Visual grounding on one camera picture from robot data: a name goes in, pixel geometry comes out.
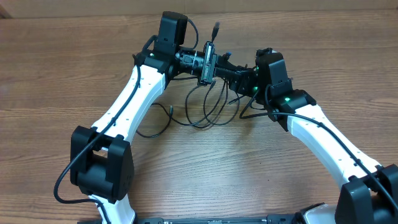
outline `black mounting bracket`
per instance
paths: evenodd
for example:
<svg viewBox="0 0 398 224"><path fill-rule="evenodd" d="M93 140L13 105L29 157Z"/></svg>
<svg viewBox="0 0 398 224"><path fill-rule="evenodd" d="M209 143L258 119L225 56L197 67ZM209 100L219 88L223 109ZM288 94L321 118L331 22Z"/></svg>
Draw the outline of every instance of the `black mounting bracket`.
<svg viewBox="0 0 398 224"><path fill-rule="evenodd" d="M70 160L76 157L98 133L94 129L78 126L72 134ZM94 154L102 147L108 148L108 157ZM98 195L110 203L122 200L129 191L134 177L134 164L130 143L119 135L103 135L91 150L82 155L70 169L70 182L79 186L85 195Z"/></svg>
<svg viewBox="0 0 398 224"><path fill-rule="evenodd" d="M163 219L163 218L138 218L135 224L292 224L295 216L268 215L264 217L243 218L188 218L188 219Z"/></svg>

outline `wood grain surface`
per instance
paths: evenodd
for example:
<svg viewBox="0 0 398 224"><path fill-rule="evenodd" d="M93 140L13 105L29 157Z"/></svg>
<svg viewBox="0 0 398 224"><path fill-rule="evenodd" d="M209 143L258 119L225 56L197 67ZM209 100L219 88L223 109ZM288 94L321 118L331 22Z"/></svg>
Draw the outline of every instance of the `wood grain surface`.
<svg viewBox="0 0 398 224"><path fill-rule="evenodd" d="M217 52L254 65L257 49L282 52L294 88L307 90L356 146L381 164L398 162L398 12L323 11L189 15L200 44L221 29ZM99 217L93 204L63 205L53 185L69 162L70 136L113 103L133 59L157 34L160 16L0 20L0 222L76 223ZM194 43L187 29L186 45ZM157 100L186 121L195 81L174 81ZM208 108L218 97L221 82ZM189 100L202 115L206 88ZM220 121L232 116L227 106ZM139 129L167 122L153 107ZM269 118L198 130L172 123L155 139L135 136L129 191L140 217L253 217L336 203L339 191L315 156ZM66 179L63 198L85 198Z"/></svg>
<svg viewBox="0 0 398 224"><path fill-rule="evenodd" d="M398 0L0 0L6 18L395 9Z"/></svg>

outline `black cable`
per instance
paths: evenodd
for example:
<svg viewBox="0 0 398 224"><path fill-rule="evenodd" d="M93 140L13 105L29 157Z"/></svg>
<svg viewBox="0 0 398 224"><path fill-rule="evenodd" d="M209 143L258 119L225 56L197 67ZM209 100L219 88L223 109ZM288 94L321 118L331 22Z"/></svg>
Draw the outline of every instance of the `black cable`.
<svg viewBox="0 0 398 224"><path fill-rule="evenodd" d="M214 84L215 84L215 83L216 83L216 82L214 81L214 82L211 84L209 90L208 90L207 93L206 93L205 100L206 100L206 98L207 98L209 92L211 91L211 89L214 87ZM218 103L220 102L220 100L221 100L221 98L222 98L222 96L223 96L223 93L224 93L224 90L225 90L225 86L226 86L226 80L224 80L224 85L223 85L223 88L222 88L222 90L221 90L220 96L218 97L218 100L217 100L216 104L214 105L214 107L211 109L211 111L210 111L207 115L206 115L206 113L205 113L205 117L204 117L205 119L207 119L207 117L208 117L210 114L212 114L212 112L214 112L214 110L216 109ZM187 97L185 98L185 116L187 117L189 123L192 123L192 121L190 120L189 115L188 115L188 98L189 98L189 96L190 96L191 93L192 93L192 92L190 92L190 93L187 95ZM225 106L225 104L226 104L226 101L227 101L227 98L226 98L226 100L225 100L223 106L222 106L221 109L219 110L218 114L213 118L213 122L214 122L214 121L217 119L217 117L220 115L221 111L223 110L223 108L224 108L224 106ZM192 125L192 126L194 126L195 128L203 129L203 128L209 127L210 125L211 125L211 123L208 123L208 124L206 124L206 125L204 125L204 126L197 126L197 125Z"/></svg>
<svg viewBox="0 0 398 224"><path fill-rule="evenodd" d="M191 79L197 79L198 77L185 77L185 78L173 78L172 80L175 81L182 81L182 80L191 80Z"/></svg>
<svg viewBox="0 0 398 224"><path fill-rule="evenodd" d="M142 51L145 51L146 49L148 49L148 47L151 45L151 43L155 40L157 40L157 35L153 35L152 37L150 37L149 40L142 47Z"/></svg>
<svg viewBox="0 0 398 224"><path fill-rule="evenodd" d="M233 99L233 100L231 100L231 101L228 102L229 105L231 105L231 104L237 102L238 100L240 100L241 98L244 98L244 97L245 97L245 95L238 96L237 93L236 93L236 96L237 96L237 97L236 97L235 99Z"/></svg>
<svg viewBox="0 0 398 224"><path fill-rule="evenodd" d="M324 125L322 122L316 121L312 118L308 118L306 116L302 116L299 114L293 114L293 113L283 113L283 112L271 112L271 113L259 113L259 114L252 114L252 115L248 115L248 116L243 116L244 112L247 110L247 108L249 107L249 105L254 101L255 97L257 96L259 92L257 91L254 96L250 99L250 101L247 103L247 105L244 107L244 109L242 110L241 114L239 115L239 118L241 119L248 119L248 118L255 118L255 117L259 117L259 116L269 116L269 115L286 115L286 116L293 116L296 118L301 118L304 119L306 121L309 121L311 123L316 124L318 127L323 128L325 131L327 131L339 144L340 146L342 146L342 148L347 152L347 154L354 160L354 162L360 166L360 168L362 168L362 170L368 175L370 176L370 178L372 179L372 181L377 185L378 190L380 190L382 192L382 194L387 198L387 200L391 203L391 205L396 209L396 211L398 212L398 205L396 204L395 200L391 197L390 193L383 187L383 185L380 183L380 181L378 181L373 174L368 170L368 168L365 167L365 165L363 165L363 163L361 162L360 159L358 159L355 154L353 154L350 149L348 149L348 147L344 144L344 142L331 130L329 129L326 125Z"/></svg>
<svg viewBox="0 0 398 224"><path fill-rule="evenodd" d="M254 110L266 110L265 108L255 108L252 105L250 105L250 108L254 109Z"/></svg>
<svg viewBox="0 0 398 224"><path fill-rule="evenodd" d="M164 111L167 112L166 108L165 108L163 105L161 105L160 103L153 103L153 104L151 104L151 106L153 106L153 105L158 105L158 106L160 106ZM167 122L166 126L165 126L161 131L159 131L157 134L153 134L153 135L151 135L151 136L146 136L146 135L144 135L144 134L141 134L138 130L136 130L136 133L137 133L138 135L140 135L141 137L144 137L144 138L155 138L155 137L157 137L157 136L160 136L164 131L166 131L166 129L169 127L170 123L172 122L173 106L170 106L170 114L168 114L167 116L169 117L169 121Z"/></svg>
<svg viewBox="0 0 398 224"><path fill-rule="evenodd" d="M239 111L239 107L240 107L240 104L241 104L241 101L240 101L240 99L239 99L238 93L235 92L235 94L236 94L236 97L238 98L238 105L237 105L237 107L236 107L236 110L235 110L235 112L234 112L234 115L232 115L232 117L231 117L229 120L227 120L226 122L224 122L224 123L214 123L214 122L210 121L208 118L206 118L206 120L207 120L210 124L215 125L215 126L222 126L222 125L228 124L229 122L231 122L231 121L235 118L235 116L237 115L237 113L238 113L238 111ZM206 97L205 97L205 100L204 100L204 102L203 102L203 114L204 114L204 115L206 115L206 109L205 109L205 108L206 108ZM225 101L227 101L227 99L228 99L228 89L226 90Z"/></svg>
<svg viewBox="0 0 398 224"><path fill-rule="evenodd" d="M271 84L268 84L267 86L266 86L266 105L269 105L268 103L268 89L269 89L269 87L271 87Z"/></svg>
<svg viewBox="0 0 398 224"><path fill-rule="evenodd" d="M213 83L211 84L209 90L208 90L207 93L206 93L206 97L208 96L210 90L213 89L214 85L215 85L215 82L213 82ZM228 86L228 82L226 82L226 80L224 80L224 88L225 88L226 86ZM187 111L188 111L188 110L187 110L187 107L188 107L188 106L187 106L187 100L188 100L189 96L190 96L196 89L198 89L199 87L201 87L201 86L195 86L194 88L192 88L192 90L189 91L187 97L185 98L185 102L186 102L186 104L185 104L186 111L185 111L185 112L186 112L186 115L187 115ZM169 122L166 124L166 126L163 128L163 130L161 130L161 132L159 132L159 133L157 133L157 134L154 134L154 135L151 135L151 136L146 136L146 135L140 133L139 131L136 131L136 133L137 133L138 135L144 137L144 138L154 138L154 137L157 137L157 136L159 136L160 134L162 134L162 133L169 127L169 125L170 125L170 120L176 122L177 124L183 125L183 126L194 126L194 127L196 127L196 128L207 128L207 127L210 126L210 125L218 125L218 126L226 125L226 124L230 123L230 122L235 118L235 116L237 115L237 113L238 113L238 111L239 111L239 107L240 107L240 100L238 99L238 100L239 100L239 101L238 101L238 105L237 105L237 107L236 107L236 111L234 112L234 115L232 116L232 118L230 118L227 122L224 122L224 123L222 123L222 124L217 124L217 123L214 123L214 121L218 118L218 116L220 115L221 111L223 110L223 108L224 108L224 106L225 106L225 104L226 104L226 101L228 100L228 92L227 92L227 95L226 95L225 102L223 103L223 106L222 106L221 109L219 110L219 112L218 112L218 114L216 115L216 117L213 118L212 121L210 121L210 120L208 119L208 117L209 117L209 115L211 115L211 114L214 112L214 110L216 109L218 103L219 103L220 100L221 100L222 94L223 94L223 91L221 91L220 97L218 98L218 101L217 101L216 105L214 105L214 107L212 108L212 110L211 110L208 114L206 114L206 111L205 111L205 109L204 109L204 114L205 114L205 116L204 116L202 119L200 119L199 121L196 121L196 122L193 123L193 122L190 121L189 116L188 116L188 120L189 120L189 122L190 122L189 124L185 124L185 123L179 122L178 120L174 119L174 118L172 117L173 114L172 114L172 113L168 113L167 110L165 109L165 107L164 107L163 105L161 105L160 103L153 103L152 105L159 105L159 106L162 107L162 109L164 110L164 112L166 113L166 115L169 117ZM204 121L205 119L209 122L208 124L206 124L205 126L197 126L197 125L196 125L196 124L201 123L201 122Z"/></svg>
<svg viewBox="0 0 398 224"><path fill-rule="evenodd" d="M196 40L195 45L194 45L193 47L181 47L181 49L182 49L182 50L195 50L195 48L197 47L198 42L199 42L199 32L198 32L198 29L197 29L197 27L195 26L195 24L192 22L192 20L188 19L188 22L191 23L193 29L194 29L195 32L197 33L197 40Z"/></svg>
<svg viewBox="0 0 398 224"><path fill-rule="evenodd" d="M100 139L100 137L102 135L105 134L105 132L116 122L117 118L120 116L120 114L123 112L123 110L126 108L126 106L130 103L132 97L136 94L136 91L139 87L139 83L141 80L141 69L139 66L137 66L137 82L136 85L134 86L133 91L131 92L129 98L126 100L126 102L122 105L122 107L120 108L120 110L114 115L114 117L111 119L111 121L109 122L109 124L99 133L97 134L97 136L90 141L84 148L83 150L81 150L81 152L79 152L75 158L72 159L72 161L70 161L70 163L66 166L66 168L62 171L61 175L58 177L57 181L55 182L54 185L54 197L55 199L57 199L58 202L60 203L65 203L65 204L73 204L73 203L84 203L84 202L94 202L97 203L98 206L101 207L101 210L104 214L105 217L105 221L107 223L111 223L108 217L108 214L106 213L106 210L104 208L104 205L101 201L97 200L97 199L92 199L92 198L85 198L85 199L78 199L78 200L64 200L62 199L59 195L58 195L58 188L61 184L62 179L66 176L66 174L68 173L68 171L70 170L70 168L75 164L75 162L88 150L91 150L91 148L94 146L94 144Z"/></svg>

